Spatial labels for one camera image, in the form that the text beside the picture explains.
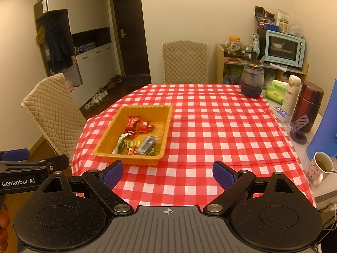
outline chair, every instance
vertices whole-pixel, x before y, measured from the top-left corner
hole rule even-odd
[[[207,83],[208,43],[174,41],[161,45],[164,83]]]
[[[39,82],[22,101],[33,121],[55,151],[72,161],[86,120],[72,99],[62,73]]]

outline orange plastic tray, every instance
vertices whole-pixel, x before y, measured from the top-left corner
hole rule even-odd
[[[157,165],[165,153],[168,129],[171,122],[172,108],[172,105],[122,106],[112,119],[92,154],[95,156],[105,157],[110,162],[121,160],[122,163],[129,165]],[[138,136],[134,140],[139,140],[142,142],[146,136],[158,136],[159,139],[154,144],[155,148],[160,149],[157,155],[141,156],[112,154],[112,151],[117,145],[119,137],[121,134],[123,134],[127,126],[129,116],[140,116],[141,120],[146,120],[149,122],[149,124],[155,125],[155,128],[148,134],[137,132]]]

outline wall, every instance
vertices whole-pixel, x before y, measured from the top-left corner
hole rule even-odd
[[[215,44],[230,35],[250,44],[256,5],[273,13],[290,10],[290,0],[142,0],[152,83],[163,81],[161,44],[175,40],[209,43],[209,81],[214,82]]]
[[[116,22],[112,20],[112,15],[115,15],[113,0],[107,0],[107,8],[108,8],[109,22],[110,22],[111,41],[114,47],[114,55],[115,55],[115,60],[116,60],[116,65],[117,65],[117,72],[120,75],[124,75],[122,57],[121,57],[121,54],[118,53],[118,51],[120,50],[119,42],[118,42],[118,34],[117,34],[118,29],[116,27]]]
[[[323,114],[337,77],[337,0],[291,0],[292,11],[303,26],[305,59],[309,62],[307,80],[324,89]]]
[[[31,148],[41,132],[20,107],[23,98],[46,77],[36,43],[36,0],[0,0],[0,150]]]

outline orange lid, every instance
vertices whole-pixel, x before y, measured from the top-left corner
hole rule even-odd
[[[228,40],[230,40],[232,42],[240,42],[240,37],[238,37],[238,36],[229,36]]]

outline hanging jacket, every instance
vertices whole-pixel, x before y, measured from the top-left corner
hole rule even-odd
[[[72,66],[69,48],[60,31],[51,25],[46,25],[45,40],[49,47],[53,72],[59,73],[63,68]]]

